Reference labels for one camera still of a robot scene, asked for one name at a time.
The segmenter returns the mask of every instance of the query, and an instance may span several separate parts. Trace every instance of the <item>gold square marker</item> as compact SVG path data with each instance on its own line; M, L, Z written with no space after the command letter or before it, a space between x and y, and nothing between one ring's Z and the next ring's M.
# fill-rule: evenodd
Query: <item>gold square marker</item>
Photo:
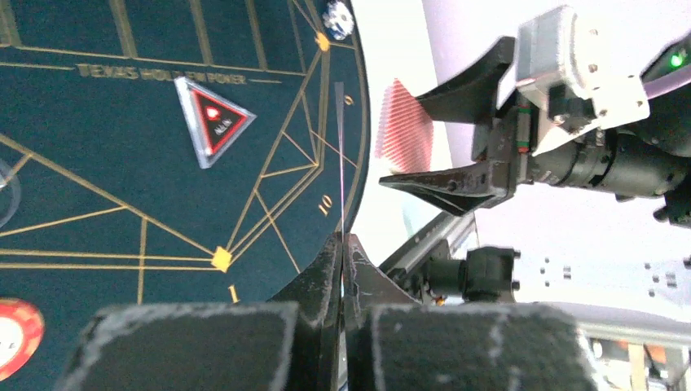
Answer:
M216 247L216 252L211 258L211 266L219 269L223 273L228 272L228 268L231 267L233 256L222 247Z

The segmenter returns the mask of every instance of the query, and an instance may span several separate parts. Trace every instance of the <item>gold line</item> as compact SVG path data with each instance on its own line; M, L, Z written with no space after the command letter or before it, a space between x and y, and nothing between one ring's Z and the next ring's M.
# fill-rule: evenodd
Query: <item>gold line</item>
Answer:
M266 72L266 73L275 73L277 75L305 76L305 73L303 73L303 72L275 71L273 69L239 68L239 67L229 67L226 65L211 65L211 68L235 69L235 70L240 70L240 71L251 71L251 72Z
M293 167L291 169L282 169L280 171L274 171L273 173L264 174L264 175L262 175L262 178L269 178L269 177L275 177L276 175L294 173L295 171L300 171L301 169L313 169L316 166L317 166L316 163L314 163L312 165L301 165L300 167Z
M322 60L322 80L321 80L321 89L319 92L319 97L320 97L320 102L319 102L319 107L321 108L320 113L319 113L319 128L317 131L319 132L319 136L322 140L326 139L326 127L327 127L327 118L328 118L328 92L330 90L329 86L329 76L331 75L330 71L330 64L331 64L331 53L330 52L325 52L324 53L324 58ZM326 156L326 153L324 153L324 148L323 146L320 149L321 155L319 156L320 163L323 165L324 157Z
M132 28L127 18L124 0L109 0L108 3L110 4L112 18L115 21L115 27L117 28L117 36L120 38L122 54L131 59L137 58L137 49L134 45Z
M274 145L271 146L271 150L269 151L268 156L266 156L266 159L264 160L264 165L262 166L262 170L259 172L259 175L257 176L257 180L254 182L254 186L252 187L252 190L249 193L247 201L244 204L244 208L242 210L242 213L240 214L240 218L238 219L237 223L235 224L235 228L233 228L233 233L231 234L231 238L228 240L228 244L226 245L226 250L230 249L232 246L233 240L235 239L235 235L237 235L237 231L240 228L240 224L242 224L242 221L244 220L244 217L247 214L247 209L249 209L249 204L252 202L252 198L254 197L254 192L259 188L259 183L262 181L262 175L266 174L266 169L268 169L269 163L271 162L271 159L273 158L273 156L276 152L276 148L278 148L278 146L279 146L281 135L284 132L286 126L288 126L288 122L290 121L293 113L295 112L295 108L297 107L297 100L300 97L300 93L302 93L302 91L307 86L307 82L310 80L310 76L311 76L312 72L315 70L317 63L319 62L320 56L321 56L321 52L317 51L315 54L315 57L312 59L312 64L310 64L310 69L307 71L307 75L305 76L305 79L302 80L302 83L300 84L300 88L297 91L297 95L295 97L295 100L293 100L293 105L288 110L288 114L286 114L284 123L281 125L281 129L279 130L279 133L276 135L276 139L274 140Z
M305 189L322 173L322 171L323 171L323 166L319 166L315 169L315 171L310 172L310 174L314 174L314 175L312 175L311 178L307 182L302 184L302 188L299 191L296 191L294 194L292 194L292 197L290 198L290 200L288 200L285 204L283 204L281 206L280 210L274 214L274 219L279 218L280 215L283 214L283 212L288 208L288 206L290 206L293 203L293 201L295 201L295 199L300 194L302 194L302 192L305 191ZM262 229L257 234L255 234L252 237L252 239L247 244L245 244L244 247L239 252L237 252L236 250L240 246L240 244L242 244L242 241L238 242L238 244L232 250L232 252L235 254L233 259L235 259L237 261L238 257L240 257L245 251L247 251L252 246L252 244L254 244L254 242L257 241L257 239L259 239L260 236L262 236L264 231L266 231L266 229L270 225L271 225L270 223L267 223L264 227L262 227Z
M172 65L190 65L193 67L208 67L207 64L192 63L189 61L176 61L172 59L149 59L148 57L137 57L136 60L144 61L147 63L160 63L160 64L172 64ZM238 70L252 71L257 69L244 69L244 68L233 68Z
M226 251L231 247L231 244L233 243L233 240L235 240L235 236L237 235L238 230L240 229L240 226L244 222L244 216L247 214L247 210L249 209L249 206L252 204L252 199L254 198L254 190L249 193L249 198L247 199L247 202L244 204L244 208L242 208L242 212L240 212L240 217L238 218L238 222L235 224L235 228L233 228L233 232L231 234L230 240L228 240L228 245L226 246Z
M358 40L358 35L357 33L353 33L353 46L354 47L359 47L359 40ZM345 218L348 216L348 213L350 213L350 207L353 204L353 197L355 196L355 192L358 189L358 183L360 180L360 171L362 170L363 167L363 162L364 162L364 157L365 157L365 148L366 148L366 141L367 141L367 128L368 128L368 123L366 118L368 117L368 106L365 104L367 99L367 96L365 95L367 91L365 90L365 85L364 85L364 69L363 69L363 61L360 58L360 51L356 50L355 51L355 64L358 67L358 75L359 75L359 80L360 80L360 106L362 107L362 126L361 126L361 132L360 132L360 153L358 155L358 164L355 166L355 175L353 176L353 183L350 185L350 194L348 195L348 200L345 203L345 216L341 218Z
M3 63L3 62L0 62L0 67L54 69L54 70L58 70L58 71L73 71L74 70L74 67L58 67L55 65Z
M139 232L139 277L137 282L137 304L144 299L144 255L147 252L147 219L142 218L142 229Z
M315 156L315 160L317 160L317 147L315 144L315 137L312 135L312 119L310 118L310 110L307 109L307 99L305 98L305 94L302 94L302 108L305 109L305 119L307 120L307 134L310 135L310 143L312 144L312 154Z
M0 255L16 255L20 257L139 259L138 254L75 253L67 251L24 250L13 248L0 248ZM210 261L209 258L166 257L158 255L147 255L144 258L154 261Z
M151 261L188 261L188 262L209 262L211 258L194 258L194 257L167 257L163 255L147 255L144 257Z
M7 145L8 147L15 149L19 152L22 152L25 154L32 154L32 156L31 156L32 159L34 159L38 163L45 165L49 169L52 169L56 173L61 174L61 175L65 176L68 179L71 179L72 181L74 181L76 183L79 183L83 187L93 191L94 193L98 194L99 196L102 196L106 200L111 200L115 204L126 207L130 212L136 214L137 216L145 217L151 224L158 226L159 228L161 228L164 231L168 231L168 233L170 233L171 235L177 236L179 239L191 244L194 247L197 247L199 250L201 250L205 253L208 253L209 255L213 255L213 252L211 250L209 250L208 248L205 248L204 246L202 246L201 244L198 244L194 240L187 238L185 235L183 235L183 234L177 232L176 230L170 228L166 224L159 222L155 218L145 214L144 212L135 208L134 206L127 204L125 201L120 200L119 198L115 197L114 195L104 191L100 187L95 186L94 184L85 180L84 178L77 176L76 174L74 174L71 171L61 167L60 165L57 165L56 163L53 163L52 161L46 159L45 157L38 155L37 153L34 153L33 151L29 150L26 147L23 147L22 145L18 144L17 142L12 140L11 138L8 138L4 134L0 134L0 143L3 143L5 145Z
M309 16L307 16L307 14L305 13L304 10L302 10L302 7L300 7L300 4L298 4L296 0L293 0L293 4L295 4L295 7L297 8L298 11L300 11L302 16L305 17L305 20L310 25L310 27L315 31L315 33L317 33L318 30L315 28L314 23L312 23L312 19Z
M315 5L312 4L311 0L305 0L305 4L307 4L307 10L310 12L310 15L312 15L312 20L315 22L315 25L319 26L319 31L323 31Z
M209 36L206 33L206 23L204 22L204 12L201 9L201 1L190 0L190 7L192 9L192 17L194 18L195 22L196 36L199 40L201 57L204 59L204 64L213 64L213 57L211 56L211 44L209 43Z
M316 164L317 164L314 160L312 160L312 158L311 158L309 155L307 155L307 152L305 152L305 150L303 150L299 145L297 145L297 143L295 142L295 140L293 140L292 137L290 137L290 136L289 136L287 133L285 133L285 132L283 132L283 136L285 136L285 138L287 138L289 142L293 143L293 145L295 146L295 148L297 148L297 150L300 151L300 153L301 153L302 155L304 155L304 156L307 158L307 160L309 160L310 162L312 162L313 165L316 165Z
M352 45L346 45L345 43L340 43L340 42L329 42L329 45L331 46L338 46L338 47L345 47L346 49L355 49L355 46Z
M283 83L280 80L267 80L267 79L248 79L250 81L254 81L255 83L274 83L274 84L281 84Z
M290 13L290 23L293 25L293 35L295 36L295 46L297 46L297 56L300 58L300 69L305 72L305 56L302 53L300 34L297 32L297 21L295 20L295 11L293 10L292 0L287 0L287 4L288 12Z
M257 51L257 59L259 60L259 68L267 69L266 54L264 53L264 45L262 44L262 33L259 31L259 20L257 19L257 10L254 9L254 0L244 0L249 15L249 24L252 26L252 38L254 39L254 49Z
M238 301L240 301L240 299L238 299L238 297L237 297L237 291L235 290L235 285L231 285L230 287L228 287L228 290L231 291L231 299L233 300L233 303L237 303Z
M80 265L73 263L0 263L0 269L41 269L41 270L139 270L139 266L127 265ZM176 270L176 271L217 271L213 267L192 266L146 266L145 270Z
M10 0L0 0L0 18L5 30L3 43L8 46L21 46L20 32L17 29L15 12L12 10Z
M274 231L276 231L276 234L279 236L279 240L281 241L281 244L283 245L285 252L288 254L290 261L293 263L293 266L295 266L295 270L297 270L297 273L300 274L300 267L297 265L297 262L295 262L295 258L293 258L293 255L290 253L290 249L288 248L288 245L285 243L285 239L283 239L283 236L281 235L279 228L276 225L276 221L274 221L274 218L269 214L269 209L266 207L266 204L262 199L262 195L259 194L259 191L255 191L254 194L257 195L257 201L259 201L259 204L262 205L264 213L266 213L266 216L269 218L269 222L274 227Z
M313 133L319 140L321 140L324 144L326 144L327 147L331 148L335 153L338 153L338 154L341 153L341 152L338 151L333 145L331 145L331 144L328 143L325 139L323 139L321 136L319 136L319 135L316 134L315 132L312 132L312 133ZM353 167L357 167L357 166L358 166L358 165L355 164L351 159L348 159L348 157L346 157L346 155L343 156L343 160L347 161L348 163L351 163L351 164L353 165Z
M100 58L105 58L105 59L129 59L129 57L124 56L124 55L104 55L100 53L89 53L85 51L62 51L58 49L46 49L43 47L32 47L32 46L19 46L17 49L20 49L22 51L41 51L41 52L46 52L46 53L57 53L61 55L85 55L85 56L90 56L90 57L100 57ZM219 69L230 69L230 70L235 70L235 71L248 71L248 72L266 72L266 73L274 73L277 75L290 75L290 76L305 76L305 73L303 72L294 72L294 71L280 71L280 70L274 70L274 69L260 69L260 68L246 68L246 67L232 67L228 65L216 65L216 64L200 64L200 63L191 63L187 61L174 61L174 60L168 60L168 59L149 59L147 57L137 57L135 58L137 61L143 61L147 63L159 63L159 64L172 64L172 65L189 65L192 67L211 67L211 68L219 68ZM50 67L50 69L63 69L66 67Z
M19 228L19 229L12 230L12 231L4 231L4 232L0 232L0 238L2 238L3 236L19 234L22 232L39 230L41 228L46 228L48 226L58 226L59 224L64 224L66 222L75 222L77 220L83 220L83 219L89 218L89 217L95 217L95 216L100 216L103 214L113 213L113 212L117 212L118 210L123 210L123 209L125 209L124 206L118 206L117 208L99 210L98 212L86 213L86 214L81 214L79 216L63 218L61 220L56 220L54 222L44 222L42 224L37 224L35 226L26 226L24 228Z
M274 211L276 211L276 210L282 205L282 203L283 203L284 201L286 201L290 196L292 196L293 194L295 194L296 189L298 189L298 188L304 183L304 181L306 181L306 180L307 180L317 169L319 169L319 166L318 166L318 165L314 166L314 168L312 168L312 169L310 169L309 171L307 171L307 173L306 173L302 178L300 178L300 180L297 181L297 183L296 183L295 185L293 185L293 187L291 187L291 189L288 190L288 191L284 194L284 196L281 197L281 199L280 199L278 202L276 202L276 204L271 208L270 212L273 213ZM234 245L232 246L232 249L230 250L230 253L235 253L235 251L237 250L237 248L238 248L239 246L241 246L241 244L242 244L249 236L251 236L251 235L254 233L254 231L256 231L257 228L258 228L262 223L264 223L265 220L266 220L266 216L262 217L258 222L256 222L256 223L254 224L254 226L253 226L246 234L244 234L244 236L242 237L242 239L240 239L236 244L234 244Z
M14 167L10 169L10 172L7 173L7 176L2 179L4 183L9 183L16 175L19 173L22 167L31 159L32 154L31 153L25 153L20 161L18 161Z
M100 53L90 53L87 51L63 51L61 49L48 49L45 47L17 46L21 51L42 51L46 53L57 53L59 55L87 55L90 57L103 57L105 59L128 59L126 55L103 55Z

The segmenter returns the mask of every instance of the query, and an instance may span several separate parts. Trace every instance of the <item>poker chip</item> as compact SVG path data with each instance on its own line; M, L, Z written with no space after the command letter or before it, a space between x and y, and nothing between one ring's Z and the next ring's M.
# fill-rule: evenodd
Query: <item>poker chip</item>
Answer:
M326 12L322 14L324 27L333 39L343 41L352 34L355 28L353 14L343 2L329 2Z
M17 299L0 299L0 381L31 358L44 330L43 317L35 306Z

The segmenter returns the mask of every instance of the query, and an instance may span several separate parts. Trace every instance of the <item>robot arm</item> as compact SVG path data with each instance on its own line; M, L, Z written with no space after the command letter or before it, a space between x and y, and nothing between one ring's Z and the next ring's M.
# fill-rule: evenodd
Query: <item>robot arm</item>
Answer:
M382 178L456 216L492 208L518 184L664 196L659 221L691 228L691 34L641 77L617 72L601 30L567 7L502 37L478 62L418 97L436 121L475 124L475 164ZM496 108L500 79L517 88Z

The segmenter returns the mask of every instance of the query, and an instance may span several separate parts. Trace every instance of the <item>red triangle marker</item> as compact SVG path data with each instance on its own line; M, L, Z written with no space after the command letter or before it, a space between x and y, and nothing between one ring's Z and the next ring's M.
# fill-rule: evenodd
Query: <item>red triangle marker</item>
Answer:
M175 87L199 166L207 169L257 116L186 77L175 79Z

